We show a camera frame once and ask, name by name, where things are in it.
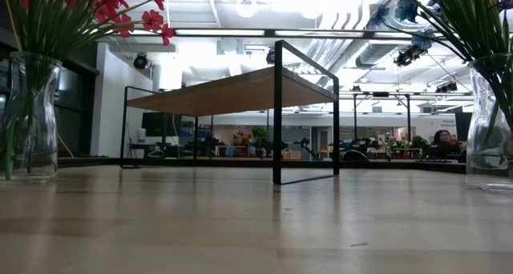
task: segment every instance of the white wall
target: white wall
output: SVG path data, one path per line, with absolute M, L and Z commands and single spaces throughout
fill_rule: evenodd
M 109 45 L 99 43 L 97 69 L 100 75 L 95 81 L 95 105 L 91 135 L 91 154 L 119 157 L 121 131 L 123 123 L 123 100 L 125 86 L 134 86 L 150 90 L 153 82 L 142 75 L 133 66 L 112 54 Z M 128 91 L 128 99 L 147 95 L 140 91 Z M 141 128 L 143 110 L 127 109 L 127 133 L 135 141 L 137 129 Z
M 210 117 L 201 117 L 200 124 L 210 125 Z M 307 127 L 331 127 L 333 126 L 332 115 L 284 115 L 284 126 L 307 126 Z M 241 113 L 218 115 L 214 117 L 215 125 L 247 125 L 265 126 L 267 114 L 264 113 Z M 273 115 L 269 116 L 269 125 L 273 125 Z M 340 116 L 341 127 L 354 126 L 352 115 Z M 359 127 L 407 127 L 406 115 L 358 115 L 357 125 Z M 456 119 L 454 115 L 412 115 L 411 126 L 415 127 L 416 135 L 430 141 L 438 130 L 448 130 L 456 135 Z

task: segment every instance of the glass vase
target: glass vase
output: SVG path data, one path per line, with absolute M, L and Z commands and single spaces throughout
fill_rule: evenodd
M 42 182 L 57 171 L 55 88 L 62 63 L 11 54 L 11 92 L 0 128 L 0 181 Z
M 474 113 L 467 141 L 467 186 L 513 192 L 513 56 L 497 54 L 469 64 Z

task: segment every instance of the wooden floor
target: wooden floor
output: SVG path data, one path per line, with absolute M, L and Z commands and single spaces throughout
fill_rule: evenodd
M 0 184 L 0 273 L 490 274 L 513 269 L 513 196 L 462 175 L 70 168 Z M 329 174 L 284 170 L 286 179 Z

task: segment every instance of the monitor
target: monitor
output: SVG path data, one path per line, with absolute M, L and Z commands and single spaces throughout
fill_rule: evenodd
M 167 125 L 164 126 L 164 117 L 168 118 Z M 180 129 L 182 127 L 182 116 L 165 114 L 160 112 L 143 113 L 143 129 L 146 129 L 147 137 L 162 137 L 165 136 L 180 136 Z
M 472 113 L 456 113 L 456 135 L 459 142 L 466 142 L 471 127 Z

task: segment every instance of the person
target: person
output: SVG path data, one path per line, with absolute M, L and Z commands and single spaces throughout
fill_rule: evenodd
M 450 138 L 450 132 L 448 130 L 440 130 L 434 134 L 433 139 L 434 154 L 437 156 L 445 156 L 449 154 L 461 152 L 459 145 L 454 143 Z

